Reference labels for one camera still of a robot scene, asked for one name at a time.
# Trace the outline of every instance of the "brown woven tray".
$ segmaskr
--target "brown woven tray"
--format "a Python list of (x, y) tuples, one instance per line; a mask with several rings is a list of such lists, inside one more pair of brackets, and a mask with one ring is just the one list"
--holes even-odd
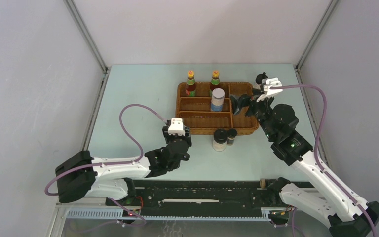
[(196, 82), (196, 96), (188, 97), (185, 82), (178, 85), (175, 116), (184, 120), (193, 135), (213, 135), (219, 128), (235, 128), (237, 135), (252, 134), (259, 125), (254, 116), (246, 117), (247, 107), (240, 114), (233, 115), (229, 95), (252, 95), (252, 85), (247, 82), (221, 82), (225, 101), (221, 112), (211, 112), (210, 82)]

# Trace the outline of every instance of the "spice jar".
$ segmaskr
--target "spice jar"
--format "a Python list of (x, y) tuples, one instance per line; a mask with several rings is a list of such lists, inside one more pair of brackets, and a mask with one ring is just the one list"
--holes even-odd
[(227, 132), (224, 129), (217, 129), (213, 136), (213, 148), (214, 150), (221, 152), (226, 148)]
[(194, 71), (188, 71), (187, 73), (187, 84), (185, 85), (185, 93), (187, 96), (194, 97), (195, 96), (195, 79), (194, 79)]
[(232, 128), (229, 131), (227, 131), (227, 145), (231, 146), (234, 143), (234, 139), (237, 136), (237, 130)]
[(211, 78), (210, 82), (210, 96), (214, 89), (219, 88), (220, 84), (220, 72), (219, 71), (213, 71), (213, 78)]
[(211, 94), (210, 111), (220, 112), (223, 109), (225, 101), (225, 91), (221, 88), (216, 88)]

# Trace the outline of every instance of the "robotic arm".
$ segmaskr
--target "robotic arm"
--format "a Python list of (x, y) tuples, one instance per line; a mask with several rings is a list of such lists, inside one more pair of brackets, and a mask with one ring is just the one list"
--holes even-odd
[(59, 201), (69, 203), (84, 197), (102, 197), (120, 200), (134, 190), (131, 179), (157, 177), (179, 168), (182, 160), (189, 160), (188, 148), (192, 145), (190, 128), (182, 118), (168, 120), (162, 129), (166, 147), (146, 152), (138, 160), (131, 158), (91, 157), (81, 151), (56, 168), (56, 175), (84, 164), (101, 165), (80, 169), (57, 180)]
[[(368, 203), (367, 200), (351, 190), (335, 175), (318, 157), (317, 164), (313, 147), (296, 130), (299, 119), (291, 106), (285, 104), (271, 108), (274, 96), (282, 92), (278, 78), (264, 78), (261, 84), (254, 86), (253, 96), (242, 95), (237, 104), (240, 108), (249, 106), (246, 115), (254, 115), (268, 141), (272, 142), (274, 154), (288, 166), (308, 177), (309, 182), (325, 197), (326, 200), (302, 192), (290, 181), (279, 178), (268, 188), (275, 191), (281, 200), (297, 207), (326, 225), (334, 237), (365, 237), (371, 227), (361, 205), (370, 216), (374, 225), (379, 220), (379, 203)], [(354, 203), (344, 190), (356, 199)]]

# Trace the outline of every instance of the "cable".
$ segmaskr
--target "cable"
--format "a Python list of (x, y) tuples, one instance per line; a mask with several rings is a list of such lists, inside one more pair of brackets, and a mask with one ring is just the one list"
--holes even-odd
[(371, 231), (373, 232), (373, 237), (378, 237), (376, 227), (374, 226), (374, 223), (373, 223), (371, 217), (368, 215), (367, 211), (362, 207), (361, 204), (357, 204), (358, 200), (355, 199), (354, 196), (352, 196), (352, 194), (350, 194), (345, 189), (345, 187), (343, 185), (341, 185), (328, 171), (325, 171), (325, 168), (320, 163), (319, 156), (318, 156), (318, 147), (319, 147), (320, 134), (322, 133), (323, 124), (325, 122), (325, 117), (326, 117), (327, 100), (326, 100), (325, 93), (323, 92), (322, 89), (320, 89), (319, 87), (314, 86), (314, 85), (287, 85), (287, 86), (278, 86), (278, 87), (277, 86), (276, 87), (272, 86), (272, 87), (270, 87), (271, 90), (272, 89), (291, 89), (291, 88), (312, 88), (312, 89), (315, 89), (315, 90), (319, 91), (320, 95), (322, 96), (322, 99), (323, 99), (323, 113), (322, 113), (322, 118), (320, 119), (319, 128), (317, 129), (316, 138), (315, 138), (315, 141), (314, 141), (314, 159), (316, 161), (317, 166), (320, 168), (320, 170), (330, 180), (332, 180), (332, 182), (334, 182), (348, 196), (348, 198), (351, 199), (351, 201), (355, 205), (357, 205), (357, 207), (362, 211), (362, 213), (364, 214), (364, 216), (366, 217), (368, 223), (371, 226)]
[(144, 204), (143, 204), (143, 198), (142, 198), (142, 196), (138, 196), (138, 198), (140, 199), (140, 202), (142, 203), (142, 206), (140, 207), (140, 209), (143, 209), (143, 206), (144, 206)]
[(296, 228), (296, 226), (294, 225), (294, 215), (296, 214), (296, 211), (297, 211), (297, 208), (294, 208), (293, 215), (291, 216), (291, 229), (293, 231), (293, 237), (296, 237), (296, 232), (294, 231), (294, 229)]
[(72, 172), (75, 172), (75, 171), (78, 171), (80, 169), (86, 169), (86, 168), (90, 168), (90, 167), (94, 167), (94, 166), (101, 166), (101, 165), (120, 165), (120, 164), (131, 164), (133, 162), (138, 162), (142, 159), (143, 157), (143, 148), (142, 146), (136, 141), (136, 139), (134, 139), (130, 133), (127, 132), (127, 130), (125, 129), (124, 125), (123, 125), (123, 121), (122, 121), (122, 115), (124, 113), (124, 111), (130, 107), (142, 107), (142, 108), (145, 108), (147, 110), (149, 110), (150, 112), (154, 113), (160, 120), (162, 120), (164, 123), (166, 123), (166, 119), (164, 119), (160, 114), (158, 114), (156, 111), (154, 111), (153, 109), (145, 106), (145, 105), (141, 105), (141, 104), (131, 104), (131, 105), (127, 105), (126, 107), (124, 107), (121, 112), (120, 112), (120, 116), (119, 116), (119, 121), (120, 121), (120, 125), (121, 125), (121, 128), (123, 129), (124, 133), (134, 142), (136, 143), (136, 145), (139, 147), (139, 150), (140, 150), (140, 156), (135, 159), (135, 160), (129, 160), (129, 161), (116, 161), (116, 162), (100, 162), (100, 163), (94, 163), (94, 164), (84, 164), (84, 165), (81, 165), (81, 166), (78, 166), (78, 167), (75, 167), (75, 168), (72, 168), (72, 169), (69, 169), (69, 170), (66, 170), (65, 172), (57, 175), (55, 178), (53, 178), (47, 185), (46, 187), (44, 188), (44, 192), (48, 195), (48, 196), (57, 196), (59, 195), (58, 193), (50, 193), (48, 191), (48, 189), (50, 188), (50, 186), (56, 182), (57, 180), (61, 179), (62, 177), (72, 173)]
[(134, 211), (131, 211), (131, 210), (125, 208), (124, 206), (122, 206), (120, 203), (118, 203), (116, 200), (114, 200), (112, 198), (110, 198), (110, 200), (112, 202), (114, 202), (117, 206), (119, 206), (121, 209), (123, 209), (124, 211), (126, 211), (127, 213), (131, 213), (134, 216), (137, 216), (139, 219), (141, 219), (143, 221), (143, 223), (141, 223), (141, 224), (127, 224), (127, 223), (124, 223), (124, 222), (122, 222), (120, 220), (114, 220), (114, 221), (104, 222), (104, 223), (102, 223), (102, 224), (100, 224), (100, 225), (98, 225), (96, 227), (93, 227), (93, 228), (88, 229), (88, 230), (83, 230), (83, 231), (77, 231), (77, 230), (72, 229), (70, 223), (68, 223), (69, 230), (71, 230), (72, 232), (78, 233), (78, 234), (82, 234), (82, 233), (87, 233), (87, 232), (94, 231), (94, 230), (96, 230), (99, 227), (102, 227), (102, 226), (105, 226), (105, 225), (109, 225), (109, 224), (120, 224), (121, 223), (123, 226), (128, 225), (128, 226), (140, 227), (140, 226), (144, 226), (147, 223), (146, 219), (143, 218), (141, 215), (137, 214)]

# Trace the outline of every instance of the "glass bottle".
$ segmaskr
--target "glass bottle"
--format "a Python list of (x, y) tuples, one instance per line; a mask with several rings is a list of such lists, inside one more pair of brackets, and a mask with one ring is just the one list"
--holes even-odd
[(185, 85), (185, 93), (187, 96), (194, 97), (195, 96), (195, 80), (194, 80), (194, 71), (188, 71), (187, 73), (187, 84)]
[(219, 71), (213, 71), (213, 78), (211, 78), (211, 83), (210, 83), (210, 96), (211, 96), (211, 92), (214, 89), (219, 88), (219, 85), (220, 85), (219, 76), (220, 76)]

